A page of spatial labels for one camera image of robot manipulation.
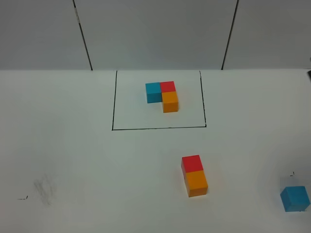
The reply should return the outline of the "orange template cube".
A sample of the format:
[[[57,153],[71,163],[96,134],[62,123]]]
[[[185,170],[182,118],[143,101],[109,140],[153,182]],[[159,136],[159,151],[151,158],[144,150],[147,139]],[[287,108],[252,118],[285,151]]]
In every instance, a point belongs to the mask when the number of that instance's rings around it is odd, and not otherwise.
[[[176,91],[162,93],[162,108],[164,113],[178,112],[179,101]]]

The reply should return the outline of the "blue template cube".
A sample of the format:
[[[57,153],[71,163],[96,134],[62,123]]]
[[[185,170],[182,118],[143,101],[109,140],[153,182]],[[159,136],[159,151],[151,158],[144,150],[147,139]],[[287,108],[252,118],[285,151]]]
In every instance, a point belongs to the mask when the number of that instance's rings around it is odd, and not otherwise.
[[[146,83],[145,88],[146,88],[147,103],[162,102],[162,92],[160,82]]]

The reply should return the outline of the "red template cube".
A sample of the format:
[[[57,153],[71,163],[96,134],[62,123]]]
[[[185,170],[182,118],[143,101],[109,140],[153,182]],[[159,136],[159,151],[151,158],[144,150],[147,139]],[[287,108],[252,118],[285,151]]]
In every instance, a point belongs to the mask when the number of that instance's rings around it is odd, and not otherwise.
[[[160,82],[160,88],[162,93],[176,91],[174,81]]]

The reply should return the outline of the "loose blue cube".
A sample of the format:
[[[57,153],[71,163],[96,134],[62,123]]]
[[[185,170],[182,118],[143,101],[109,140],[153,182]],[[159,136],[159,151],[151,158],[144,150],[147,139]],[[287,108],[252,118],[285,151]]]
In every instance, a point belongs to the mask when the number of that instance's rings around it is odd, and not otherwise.
[[[280,193],[285,212],[305,211],[311,204],[304,186],[287,186]]]

